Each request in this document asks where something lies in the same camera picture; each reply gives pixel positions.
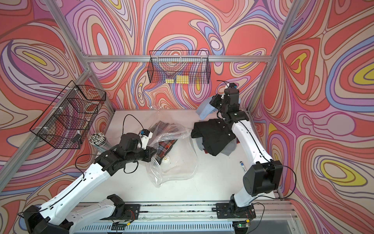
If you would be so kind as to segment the red black plaid shirt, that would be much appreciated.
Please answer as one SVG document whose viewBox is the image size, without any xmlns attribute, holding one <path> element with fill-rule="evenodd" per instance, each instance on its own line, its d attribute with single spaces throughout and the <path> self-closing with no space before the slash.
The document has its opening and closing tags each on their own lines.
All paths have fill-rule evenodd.
<svg viewBox="0 0 374 234">
<path fill-rule="evenodd" d="M 239 140 L 238 139 L 234 139 L 233 141 L 231 141 L 230 143 L 228 143 L 225 148 L 220 152 L 220 154 L 223 154 L 223 155 L 226 155 L 226 156 L 229 156 L 236 148 L 237 148 L 237 145 L 240 144 Z M 204 153 L 205 154 L 210 154 L 212 156 L 217 156 L 217 154 L 213 153 L 212 150 L 207 150 L 207 149 L 203 149 Z"/>
</svg>

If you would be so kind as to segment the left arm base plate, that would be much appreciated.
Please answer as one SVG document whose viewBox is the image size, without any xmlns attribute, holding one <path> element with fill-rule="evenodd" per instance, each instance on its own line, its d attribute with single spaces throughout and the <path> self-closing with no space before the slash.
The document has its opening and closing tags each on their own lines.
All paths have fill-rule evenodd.
<svg viewBox="0 0 374 234">
<path fill-rule="evenodd" d="M 111 216 L 101 220 L 138 220 L 140 204 L 124 204 L 116 206 Z"/>
</svg>

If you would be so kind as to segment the multicolour tartan plaid shirt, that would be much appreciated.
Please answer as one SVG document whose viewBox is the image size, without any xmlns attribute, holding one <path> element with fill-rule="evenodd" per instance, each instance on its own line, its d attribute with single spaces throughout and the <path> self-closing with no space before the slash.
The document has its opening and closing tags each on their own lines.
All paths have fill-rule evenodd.
<svg viewBox="0 0 374 234">
<path fill-rule="evenodd" d="M 177 142 L 180 128 L 176 124 L 158 121 L 150 128 L 150 131 L 153 132 L 153 137 L 148 146 L 157 150 L 155 159 L 161 165 L 163 158 Z"/>
</svg>

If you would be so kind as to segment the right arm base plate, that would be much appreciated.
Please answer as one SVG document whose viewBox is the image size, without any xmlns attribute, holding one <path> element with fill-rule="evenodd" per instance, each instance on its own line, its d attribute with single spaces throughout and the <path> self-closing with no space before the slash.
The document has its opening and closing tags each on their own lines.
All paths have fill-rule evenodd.
<svg viewBox="0 0 374 234">
<path fill-rule="evenodd" d="M 253 205 L 238 207 L 234 202 L 216 203 L 212 211 L 216 213 L 218 219 L 249 219 L 256 218 L 256 212 Z"/>
</svg>

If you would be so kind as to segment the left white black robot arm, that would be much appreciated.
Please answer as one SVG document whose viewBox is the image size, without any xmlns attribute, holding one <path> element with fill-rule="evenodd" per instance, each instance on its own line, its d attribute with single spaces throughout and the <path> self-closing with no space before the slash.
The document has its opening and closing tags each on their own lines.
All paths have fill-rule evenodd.
<svg viewBox="0 0 374 234">
<path fill-rule="evenodd" d="M 40 207 L 30 206 L 23 216 L 30 234 L 73 234 L 81 228 L 101 219 L 137 219 L 118 195 L 109 195 L 96 205 L 78 211 L 73 209 L 101 183 L 129 163 L 150 162 L 156 149 L 148 146 L 153 133 L 143 129 L 139 134 L 126 133 L 120 143 L 96 157 L 89 168 L 54 198 Z"/>
</svg>

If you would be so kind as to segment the grey button shirt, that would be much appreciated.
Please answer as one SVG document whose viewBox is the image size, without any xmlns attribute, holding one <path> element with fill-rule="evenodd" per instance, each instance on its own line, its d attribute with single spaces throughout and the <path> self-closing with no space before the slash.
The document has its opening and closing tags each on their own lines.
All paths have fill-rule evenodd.
<svg viewBox="0 0 374 234">
<path fill-rule="evenodd" d="M 196 144 L 199 150 L 203 151 L 205 154 L 211 154 L 210 151 L 204 148 L 202 137 L 196 138 L 195 140 L 196 140 Z M 228 143 L 220 153 L 226 156 L 229 156 L 236 149 L 238 143 L 239 143 L 238 139 L 235 138 L 230 143 Z"/>
</svg>

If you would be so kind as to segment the light blue shirt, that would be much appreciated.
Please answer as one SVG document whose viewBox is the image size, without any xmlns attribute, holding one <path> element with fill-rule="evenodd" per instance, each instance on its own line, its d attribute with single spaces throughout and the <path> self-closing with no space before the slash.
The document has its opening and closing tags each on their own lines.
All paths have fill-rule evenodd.
<svg viewBox="0 0 374 234">
<path fill-rule="evenodd" d="M 211 113 L 213 113 L 215 111 L 217 111 L 217 113 L 218 113 L 218 110 L 209 104 L 209 102 L 212 100 L 213 97 L 214 96 L 206 99 L 198 107 L 196 113 L 199 115 L 199 117 L 200 117 L 201 120 L 204 120 L 209 114 L 211 114 Z"/>
</svg>

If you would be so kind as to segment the clear plastic vacuum bag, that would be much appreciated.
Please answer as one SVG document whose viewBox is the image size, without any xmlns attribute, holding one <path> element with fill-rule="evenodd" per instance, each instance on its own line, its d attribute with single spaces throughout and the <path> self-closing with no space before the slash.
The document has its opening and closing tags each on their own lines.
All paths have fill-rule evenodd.
<svg viewBox="0 0 374 234">
<path fill-rule="evenodd" d="M 146 119 L 146 126 L 153 133 L 148 146 L 156 150 L 146 170 L 157 188 L 167 182 L 191 179 L 197 172 L 191 115 L 188 110 L 151 110 Z"/>
</svg>

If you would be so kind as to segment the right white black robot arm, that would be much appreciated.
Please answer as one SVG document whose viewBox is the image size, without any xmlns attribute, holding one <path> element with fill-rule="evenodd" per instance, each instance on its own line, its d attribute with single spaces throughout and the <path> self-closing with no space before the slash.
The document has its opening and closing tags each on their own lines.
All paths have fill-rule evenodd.
<svg viewBox="0 0 374 234">
<path fill-rule="evenodd" d="M 243 188 L 231 198 L 234 208 L 247 207 L 255 199 L 278 189 L 283 165 L 266 152 L 254 133 L 248 114 L 240 110 L 237 85 L 227 84 L 223 94 L 216 94 L 209 104 L 218 110 L 229 132 L 239 140 L 249 162 L 243 176 Z"/>
</svg>

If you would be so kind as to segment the black button shirt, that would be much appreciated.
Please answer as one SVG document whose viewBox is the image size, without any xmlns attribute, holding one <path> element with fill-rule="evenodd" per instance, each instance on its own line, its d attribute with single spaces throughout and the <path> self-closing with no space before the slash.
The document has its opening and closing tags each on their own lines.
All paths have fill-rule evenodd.
<svg viewBox="0 0 374 234">
<path fill-rule="evenodd" d="M 220 119 L 196 122 L 191 132 L 191 138 L 203 138 L 205 149 L 212 150 L 215 154 L 236 138 L 231 127 Z"/>
</svg>

